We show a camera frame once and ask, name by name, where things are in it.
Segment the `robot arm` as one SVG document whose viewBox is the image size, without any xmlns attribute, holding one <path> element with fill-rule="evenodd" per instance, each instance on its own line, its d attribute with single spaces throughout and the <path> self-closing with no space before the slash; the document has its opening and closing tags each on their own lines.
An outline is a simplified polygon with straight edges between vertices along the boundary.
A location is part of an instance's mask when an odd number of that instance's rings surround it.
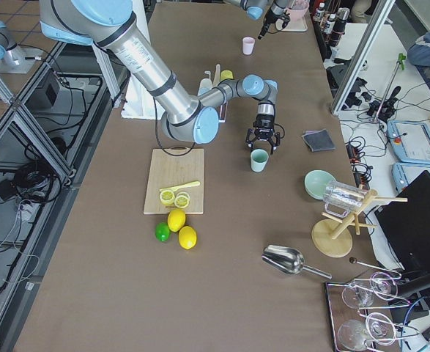
<svg viewBox="0 0 430 352">
<path fill-rule="evenodd" d="M 246 12 L 249 18 L 255 21 L 264 15 L 262 29 L 257 37 L 258 40 L 261 40 L 267 33 L 269 33 L 270 26 L 275 24 L 278 20 L 283 21 L 281 29 L 284 29 L 291 20 L 289 13 L 286 11 L 290 1 L 226 0 L 225 3 L 239 7 Z"/>
<path fill-rule="evenodd" d="M 256 75 L 225 79 L 197 97 L 186 92 L 150 42 L 137 27 L 131 1 L 41 1 L 42 33 L 53 40 L 96 45 L 115 54 L 164 109 L 161 128 L 181 142 L 206 144 L 217 132 L 217 107 L 232 98 L 251 97 L 258 102 L 246 143 L 267 141 L 274 150 L 281 135 L 275 131 L 277 84 Z"/>
</svg>

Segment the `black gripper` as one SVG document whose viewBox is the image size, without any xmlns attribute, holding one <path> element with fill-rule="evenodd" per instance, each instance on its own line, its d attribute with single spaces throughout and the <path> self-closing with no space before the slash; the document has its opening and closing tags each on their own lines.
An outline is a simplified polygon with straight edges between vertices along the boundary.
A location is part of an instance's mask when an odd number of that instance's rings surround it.
<svg viewBox="0 0 430 352">
<path fill-rule="evenodd" d="M 281 29 L 285 29 L 289 24 L 291 18 L 287 12 L 288 3 L 272 3 L 263 19 L 262 29 L 257 37 L 258 40 L 262 39 L 270 29 L 270 26 L 275 24 L 278 20 L 282 20 L 283 24 Z"/>
<path fill-rule="evenodd" d="M 267 141 L 270 144 L 270 154 L 281 144 L 282 136 L 275 132 L 275 116 L 270 114 L 257 114 L 253 123 L 253 129 L 249 128 L 246 134 L 245 143 L 253 150 L 256 140 Z"/>
</svg>

